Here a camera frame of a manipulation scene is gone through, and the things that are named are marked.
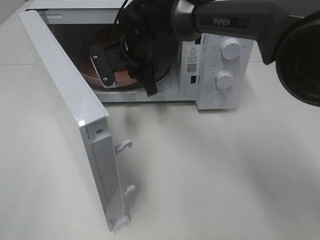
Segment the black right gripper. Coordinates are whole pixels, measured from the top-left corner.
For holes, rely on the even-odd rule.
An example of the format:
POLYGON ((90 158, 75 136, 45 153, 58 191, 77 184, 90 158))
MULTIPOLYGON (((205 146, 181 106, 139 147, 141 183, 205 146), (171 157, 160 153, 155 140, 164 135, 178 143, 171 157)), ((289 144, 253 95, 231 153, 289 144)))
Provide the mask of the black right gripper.
MULTIPOLYGON (((148 66, 156 59, 170 58, 170 52, 162 48, 176 42, 171 23, 173 5, 172 0, 123 2, 113 23, 120 27, 120 40, 104 48, 95 44, 89 49, 90 59, 103 88, 116 86, 116 70, 124 68, 134 77, 139 67, 148 66)), ((154 77, 143 78, 141 85, 148 97, 158 93, 154 77)))

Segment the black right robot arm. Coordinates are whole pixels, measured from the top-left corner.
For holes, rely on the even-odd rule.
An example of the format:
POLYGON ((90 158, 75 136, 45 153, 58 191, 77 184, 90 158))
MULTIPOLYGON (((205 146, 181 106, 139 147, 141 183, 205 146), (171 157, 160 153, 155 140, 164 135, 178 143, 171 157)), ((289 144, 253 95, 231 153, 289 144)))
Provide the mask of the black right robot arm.
POLYGON ((197 40, 202 34, 257 42, 264 64, 276 64, 283 87, 296 99, 320 104, 320 3, 317 0, 133 0, 114 23, 121 39, 91 46, 92 65, 105 88, 124 68, 145 89, 157 93, 156 48, 164 40, 197 40))

